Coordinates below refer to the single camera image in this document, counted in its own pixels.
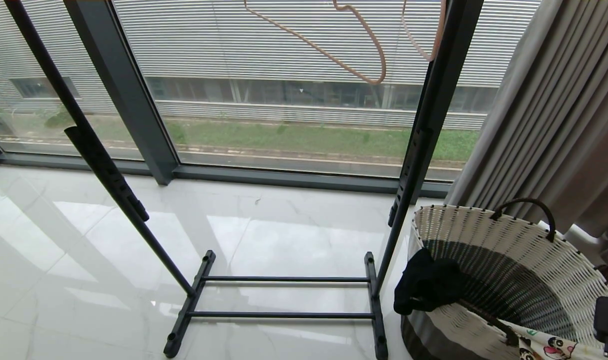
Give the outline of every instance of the corrugated metal wall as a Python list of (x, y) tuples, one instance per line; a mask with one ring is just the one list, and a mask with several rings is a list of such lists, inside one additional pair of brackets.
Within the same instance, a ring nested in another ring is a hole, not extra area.
[[(55, 63), (69, 76), (87, 112), (115, 112), (61, 1), (24, 0)], [(273, 25), (246, 12), (242, 0), (114, 0), (137, 62), (146, 76), (358, 82), (329, 59)], [(400, 25), (401, 1), (352, 0), (386, 50), (385, 84), (422, 84), (426, 62)], [(462, 75), (461, 86), (499, 86), (512, 50), (539, 0), (486, 0)], [(370, 77), (379, 57), (349, 12), (329, 0), (249, 0), (249, 5), (301, 32)], [(409, 0), (407, 24), (430, 48), (439, 2)], [(6, 6), (0, 0), (0, 109), (36, 110), (57, 101), (22, 99), (9, 78), (43, 76)], [(158, 101), (163, 116), (326, 121), (409, 125), (414, 113), (287, 105)], [(447, 128), (479, 129), (484, 114), (449, 114)]]

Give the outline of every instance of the white tile floor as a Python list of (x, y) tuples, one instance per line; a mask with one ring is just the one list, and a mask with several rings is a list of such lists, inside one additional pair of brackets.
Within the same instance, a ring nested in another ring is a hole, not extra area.
[[(217, 255), (212, 275), (361, 277), (366, 251), (379, 266), (388, 237), (392, 195), (128, 182), (150, 214), (148, 226), (191, 282), (208, 249)], [(410, 358), (392, 310), (406, 234), (382, 290), (391, 360)], [(93, 174), (0, 166), (0, 360), (164, 359), (184, 300)], [(198, 310), (367, 312), (368, 301), (354, 286), (209, 286)], [(195, 319), (176, 358), (374, 357), (369, 321)]]

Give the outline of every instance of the woven basket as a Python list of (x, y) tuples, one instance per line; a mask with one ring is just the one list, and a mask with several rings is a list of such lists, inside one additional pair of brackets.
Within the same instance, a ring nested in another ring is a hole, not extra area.
[[(506, 205), (519, 201), (541, 205), (551, 229), (502, 214)], [(555, 233), (554, 220), (539, 201), (516, 199), (495, 211), (421, 207), (412, 225), (409, 258), (424, 247), (434, 259), (457, 261), (467, 276), (463, 304), (508, 325), (601, 347), (592, 321), (595, 300), (608, 297), (608, 285), (584, 255)], [(414, 311), (402, 318), (404, 341), (414, 360), (519, 358), (516, 348), (506, 344), (508, 332), (484, 318), (459, 303)]]

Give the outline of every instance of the black garment rack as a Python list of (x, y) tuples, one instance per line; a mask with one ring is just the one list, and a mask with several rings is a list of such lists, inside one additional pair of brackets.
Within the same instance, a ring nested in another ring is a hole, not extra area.
[[(432, 80), (430, 73), (434, 68), (434, 62), (431, 62), (428, 67), (425, 86), (422, 89), (420, 97), (420, 105), (417, 110), (416, 121), (413, 125), (411, 138), (408, 145), (407, 156), (402, 165), (402, 173), (400, 176), (400, 186), (398, 188), (395, 203), (391, 208), (388, 225), (391, 227), (386, 249), (382, 256), (381, 267), (379, 273), (375, 271), (375, 259), (371, 252), (367, 252), (364, 256), (365, 276), (363, 277), (299, 277), (299, 276), (216, 276), (210, 275), (210, 269), (215, 261), (215, 253), (208, 250), (202, 259), (201, 266), (194, 278), (192, 284), (187, 281), (173, 260), (168, 256), (161, 244), (155, 239), (155, 235), (146, 226), (146, 221), (149, 216), (142, 203), (136, 198), (125, 178), (120, 173), (106, 149), (100, 142), (97, 134), (91, 128), (90, 123), (84, 116), (81, 108), (75, 101), (68, 86), (64, 82), (63, 77), (55, 66), (52, 58), (48, 54), (41, 38), (35, 29), (29, 15), (27, 14), (21, 0), (5, 0), (11, 15), (13, 16), (18, 28), (28, 43), (35, 58), (38, 60), (41, 69), (52, 84), (52, 87), (57, 92), (66, 110), (70, 113), (75, 126), (69, 127), (64, 132), (79, 151), (82, 158), (86, 160), (88, 166), (100, 180), (106, 191), (114, 199), (117, 205), (121, 208), (124, 214), (128, 217), (133, 226), (139, 231), (141, 237), (153, 250), (155, 255), (161, 260), (166, 269), (173, 275), (177, 283), (186, 292), (186, 300), (180, 310), (177, 321), (173, 329), (167, 337), (164, 354), (167, 357), (173, 358), (177, 355), (182, 345), (183, 337), (190, 324), (192, 318), (253, 318), (253, 319), (346, 319), (346, 320), (365, 320), (371, 321), (373, 328), (373, 336), (375, 341), (375, 356), (378, 360), (386, 360), (388, 358), (388, 347), (386, 345), (386, 333), (384, 333), (384, 321), (382, 317), (380, 291), (386, 276), (386, 271), (393, 257), (393, 251), (397, 244), (404, 218), (411, 202), (416, 201), (418, 189), (417, 184), (421, 184), (421, 179), (425, 174), (422, 173), (422, 160), (425, 159), (432, 150), (431, 143), (434, 146), (435, 139), (439, 135), (439, 130), (434, 132), (430, 127), (418, 125), (418, 116), (421, 113), (423, 100), (429, 92), (435, 93), (439, 91), (441, 80)], [(441, 48), (451, 49), (455, 46), (457, 40), (455, 34), (458, 31), (459, 20), (464, 17), (465, 2), (450, 2), (448, 12), (446, 14), (446, 28)], [(440, 66), (440, 70), (445, 69), (445, 63)], [(432, 100), (436, 98), (433, 94), (430, 96)], [(206, 283), (217, 282), (256, 282), (256, 283), (272, 283), (272, 282), (288, 282), (288, 283), (363, 283), (368, 288), (368, 300), (370, 301), (370, 312), (234, 312), (234, 311), (196, 311), (196, 306), (201, 296)]]

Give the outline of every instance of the gray curtain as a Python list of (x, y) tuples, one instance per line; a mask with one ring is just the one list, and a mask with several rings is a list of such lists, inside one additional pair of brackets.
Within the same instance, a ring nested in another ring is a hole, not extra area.
[[(537, 198), (557, 230), (608, 234), (608, 1), (543, 1), (446, 203)], [(542, 220), (530, 205), (508, 214)]]

